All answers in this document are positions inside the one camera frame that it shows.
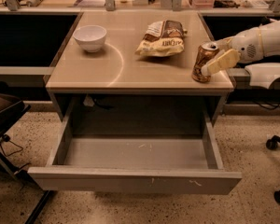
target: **table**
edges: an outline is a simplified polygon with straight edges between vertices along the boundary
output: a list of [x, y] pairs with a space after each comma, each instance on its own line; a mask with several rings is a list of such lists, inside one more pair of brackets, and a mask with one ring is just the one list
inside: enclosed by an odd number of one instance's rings
[[[185, 50], [135, 55], [147, 26], [164, 20], [188, 30]], [[210, 40], [199, 13], [94, 9], [77, 28], [87, 24], [106, 28], [105, 46], [87, 53], [68, 42], [46, 86], [60, 140], [29, 175], [44, 190], [228, 194], [241, 174], [225, 171], [213, 125], [233, 86], [226, 72], [207, 84], [191, 78], [199, 45]]]

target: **drawer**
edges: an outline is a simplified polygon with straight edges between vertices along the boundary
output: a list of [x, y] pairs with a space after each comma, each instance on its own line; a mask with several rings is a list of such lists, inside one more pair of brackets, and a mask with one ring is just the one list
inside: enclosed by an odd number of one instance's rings
[[45, 190], [228, 194], [226, 172], [199, 96], [74, 97], [45, 167], [29, 175]]

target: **speckled floor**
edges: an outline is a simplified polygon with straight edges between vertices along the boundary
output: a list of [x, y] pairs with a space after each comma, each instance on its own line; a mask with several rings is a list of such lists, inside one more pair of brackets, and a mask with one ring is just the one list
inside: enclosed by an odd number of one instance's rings
[[[9, 159], [17, 166], [45, 165], [60, 126], [54, 112], [29, 112], [10, 130], [23, 151]], [[280, 135], [280, 116], [226, 115], [216, 126], [217, 143], [228, 171], [243, 179], [227, 196], [118, 194], [59, 191], [35, 223], [280, 223], [280, 148], [265, 147]], [[15, 148], [4, 144], [6, 152]], [[0, 171], [0, 224], [24, 223], [43, 194], [36, 185], [15, 182]]]

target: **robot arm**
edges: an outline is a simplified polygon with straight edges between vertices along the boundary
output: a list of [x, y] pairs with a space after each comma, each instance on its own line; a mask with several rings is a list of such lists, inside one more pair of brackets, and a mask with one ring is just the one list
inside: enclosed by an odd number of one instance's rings
[[211, 76], [239, 63], [252, 63], [264, 57], [280, 55], [280, 21], [254, 27], [215, 42], [220, 53], [201, 69], [203, 76]]

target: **snack bag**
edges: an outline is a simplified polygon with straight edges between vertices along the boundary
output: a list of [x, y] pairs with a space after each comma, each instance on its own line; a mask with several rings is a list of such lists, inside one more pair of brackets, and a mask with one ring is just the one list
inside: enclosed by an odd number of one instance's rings
[[178, 21], [156, 21], [150, 24], [135, 54], [172, 56], [184, 50], [184, 31]]

